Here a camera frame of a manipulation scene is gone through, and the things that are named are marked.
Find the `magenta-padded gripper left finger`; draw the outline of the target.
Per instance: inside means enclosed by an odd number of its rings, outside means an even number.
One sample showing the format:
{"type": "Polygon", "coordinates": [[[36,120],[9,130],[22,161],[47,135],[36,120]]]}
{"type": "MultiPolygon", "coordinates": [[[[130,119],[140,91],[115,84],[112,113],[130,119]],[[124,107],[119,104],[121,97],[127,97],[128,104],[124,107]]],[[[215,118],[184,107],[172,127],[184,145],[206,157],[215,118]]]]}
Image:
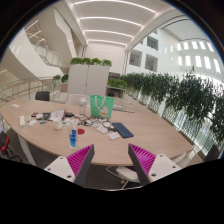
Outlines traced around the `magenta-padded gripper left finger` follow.
{"type": "Polygon", "coordinates": [[[91,144],[68,157],[57,157],[45,168],[45,171],[73,182],[76,185],[83,186],[94,154],[94,145],[91,144]]]}

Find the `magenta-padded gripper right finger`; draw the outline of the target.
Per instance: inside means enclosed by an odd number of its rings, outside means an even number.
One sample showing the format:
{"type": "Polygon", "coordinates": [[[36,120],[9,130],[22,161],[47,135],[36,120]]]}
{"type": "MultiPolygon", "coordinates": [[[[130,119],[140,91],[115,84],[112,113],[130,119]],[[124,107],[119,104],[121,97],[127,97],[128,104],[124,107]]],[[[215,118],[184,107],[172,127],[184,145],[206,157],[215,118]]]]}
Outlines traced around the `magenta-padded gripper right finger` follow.
{"type": "Polygon", "coordinates": [[[128,145],[128,154],[141,185],[147,185],[180,170],[166,155],[155,155],[134,144],[128,145]]]}

